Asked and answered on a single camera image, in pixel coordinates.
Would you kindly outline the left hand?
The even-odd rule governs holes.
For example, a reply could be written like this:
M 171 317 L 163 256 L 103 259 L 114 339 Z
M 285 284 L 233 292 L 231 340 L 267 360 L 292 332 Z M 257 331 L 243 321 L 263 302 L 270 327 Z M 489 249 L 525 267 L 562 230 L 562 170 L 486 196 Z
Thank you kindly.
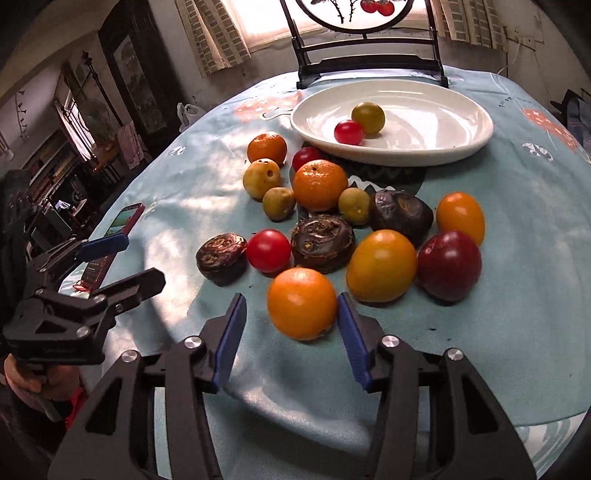
M 68 401 L 81 384 L 80 371 L 76 366 L 54 365 L 44 375 L 37 375 L 12 354 L 4 360 L 4 373 L 16 396 L 38 411 L 41 410 L 40 397 L 51 401 Z

